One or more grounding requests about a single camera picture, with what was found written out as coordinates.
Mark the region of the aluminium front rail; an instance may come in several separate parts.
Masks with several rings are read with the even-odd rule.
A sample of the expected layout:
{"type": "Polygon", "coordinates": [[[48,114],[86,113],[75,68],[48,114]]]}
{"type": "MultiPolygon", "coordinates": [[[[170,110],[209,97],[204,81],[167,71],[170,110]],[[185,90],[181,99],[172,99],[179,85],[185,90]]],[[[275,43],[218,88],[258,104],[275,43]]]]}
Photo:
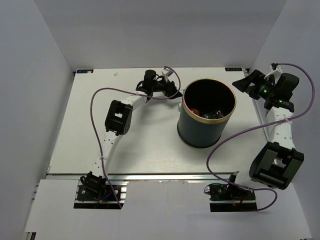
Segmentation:
{"type": "MultiPolygon", "coordinates": [[[[48,174],[46,180],[79,180],[84,174],[48,174]]],[[[195,174],[110,174],[110,181],[218,181],[209,173],[195,174]]]]}

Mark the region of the dark round bin gold rim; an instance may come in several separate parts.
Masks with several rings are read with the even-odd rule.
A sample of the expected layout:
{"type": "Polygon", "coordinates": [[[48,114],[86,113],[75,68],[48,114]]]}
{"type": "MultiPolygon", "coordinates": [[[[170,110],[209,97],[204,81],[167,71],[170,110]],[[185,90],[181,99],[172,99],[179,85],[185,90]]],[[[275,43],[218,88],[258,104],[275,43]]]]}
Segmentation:
{"type": "Polygon", "coordinates": [[[236,95],[226,83],[197,79],[182,95],[177,132],[187,145],[204,149],[215,145],[236,109],[236,95]]]}

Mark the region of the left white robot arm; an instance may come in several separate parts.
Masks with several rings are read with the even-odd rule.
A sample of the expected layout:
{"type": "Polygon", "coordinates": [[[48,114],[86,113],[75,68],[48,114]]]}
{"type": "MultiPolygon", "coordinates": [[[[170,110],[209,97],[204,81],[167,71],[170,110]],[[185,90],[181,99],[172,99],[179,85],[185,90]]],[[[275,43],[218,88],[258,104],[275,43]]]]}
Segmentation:
{"type": "Polygon", "coordinates": [[[169,76],[176,72],[168,67],[159,75],[155,70],[148,69],[144,73],[143,80],[138,82],[135,92],[120,90],[114,87],[103,87],[94,92],[90,100],[90,120],[99,147],[99,159],[95,161],[93,171],[86,176],[82,176],[80,181],[85,190],[94,199],[99,200],[108,192],[106,182],[108,181],[107,167],[113,158],[114,152],[123,135],[127,134],[130,126],[133,111],[146,104],[149,100],[173,100],[183,96],[181,93],[181,80],[178,78],[178,86],[174,81],[169,80],[169,76]],[[93,103],[96,95],[105,90],[117,91],[129,94],[124,100],[113,100],[109,106],[106,119],[104,121],[105,137],[102,142],[99,138],[93,117],[93,103]]]}

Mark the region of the left blue table sticker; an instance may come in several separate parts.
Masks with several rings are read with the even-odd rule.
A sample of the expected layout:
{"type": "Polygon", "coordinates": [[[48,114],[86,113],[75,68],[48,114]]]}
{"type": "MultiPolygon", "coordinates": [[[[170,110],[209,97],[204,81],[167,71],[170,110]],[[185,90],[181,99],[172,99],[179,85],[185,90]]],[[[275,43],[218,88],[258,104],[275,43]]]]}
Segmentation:
{"type": "Polygon", "coordinates": [[[76,74],[92,74],[94,72],[93,69],[78,69],[76,74]]]}

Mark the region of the orange plastic bottle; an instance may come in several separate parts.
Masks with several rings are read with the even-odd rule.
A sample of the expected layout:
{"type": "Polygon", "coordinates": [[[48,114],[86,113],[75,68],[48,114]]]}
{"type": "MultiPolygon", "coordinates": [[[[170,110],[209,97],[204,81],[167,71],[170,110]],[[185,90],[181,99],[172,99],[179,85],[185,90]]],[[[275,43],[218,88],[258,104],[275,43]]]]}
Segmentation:
{"type": "Polygon", "coordinates": [[[196,116],[200,116],[200,111],[198,109],[195,109],[195,108],[191,108],[190,111],[195,114],[196,116]]]}

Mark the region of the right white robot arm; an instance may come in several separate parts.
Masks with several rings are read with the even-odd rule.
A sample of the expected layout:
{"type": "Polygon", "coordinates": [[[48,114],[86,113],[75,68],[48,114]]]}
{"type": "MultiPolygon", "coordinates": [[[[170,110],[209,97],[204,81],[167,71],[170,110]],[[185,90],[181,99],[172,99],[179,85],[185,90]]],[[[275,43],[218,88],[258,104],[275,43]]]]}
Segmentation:
{"type": "Polygon", "coordinates": [[[236,200],[244,193],[244,186],[262,185],[284,190],[293,180],[304,161],[304,154],[296,150],[292,138],[294,104],[290,101],[299,78],[283,73],[280,68],[268,74],[254,70],[247,77],[233,82],[239,91],[255,100],[264,99],[267,143],[253,160],[249,171],[238,172],[235,181],[225,188],[226,195],[236,200]]]}

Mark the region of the right blue table sticker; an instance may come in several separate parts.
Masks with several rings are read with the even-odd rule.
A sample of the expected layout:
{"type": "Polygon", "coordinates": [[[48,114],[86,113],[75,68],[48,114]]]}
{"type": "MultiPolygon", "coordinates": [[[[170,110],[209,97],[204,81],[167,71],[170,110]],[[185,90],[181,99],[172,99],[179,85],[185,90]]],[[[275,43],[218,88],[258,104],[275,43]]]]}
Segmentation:
{"type": "Polygon", "coordinates": [[[243,69],[241,67],[225,67],[226,72],[242,72],[243,69]]]}

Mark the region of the blue table sticker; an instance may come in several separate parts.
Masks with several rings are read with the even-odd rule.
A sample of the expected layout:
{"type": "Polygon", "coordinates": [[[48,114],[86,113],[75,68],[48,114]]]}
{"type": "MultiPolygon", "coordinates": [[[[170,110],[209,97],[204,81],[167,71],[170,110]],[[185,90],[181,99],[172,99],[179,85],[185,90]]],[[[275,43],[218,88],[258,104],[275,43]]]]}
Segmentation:
{"type": "Polygon", "coordinates": [[[94,72],[93,69],[78,69],[76,74],[92,74],[94,72]]]}
{"type": "Polygon", "coordinates": [[[241,67],[225,67],[226,72],[242,72],[243,69],[241,67]]]}

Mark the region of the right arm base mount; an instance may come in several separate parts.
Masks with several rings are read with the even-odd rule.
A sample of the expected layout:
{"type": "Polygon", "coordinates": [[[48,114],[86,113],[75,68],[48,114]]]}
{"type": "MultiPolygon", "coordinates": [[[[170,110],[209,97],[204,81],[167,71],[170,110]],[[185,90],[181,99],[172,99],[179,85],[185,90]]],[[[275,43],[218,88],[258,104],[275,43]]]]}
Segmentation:
{"type": "Polygon", "coordinates": [[[229,184],[236,176],[231,174],[228,180],[216,180],[208,184],[203,193],[209,196],[212,213],[255,212],[258,210],[256,195],[244,188],[229,184]]]}

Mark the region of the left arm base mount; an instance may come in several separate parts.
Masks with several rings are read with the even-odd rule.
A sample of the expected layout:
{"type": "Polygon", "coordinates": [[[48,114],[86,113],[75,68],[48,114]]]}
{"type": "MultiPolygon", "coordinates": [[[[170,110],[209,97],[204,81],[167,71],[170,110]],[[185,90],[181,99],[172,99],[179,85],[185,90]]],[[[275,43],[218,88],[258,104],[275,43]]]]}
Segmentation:
{"type": "Polygon", "coordinates": [[[111,187],[108,184],[99,193],[96,193],[83,186],[82,183],[78,184],[73,208],[85,210],[121,209],[111,187]]]}

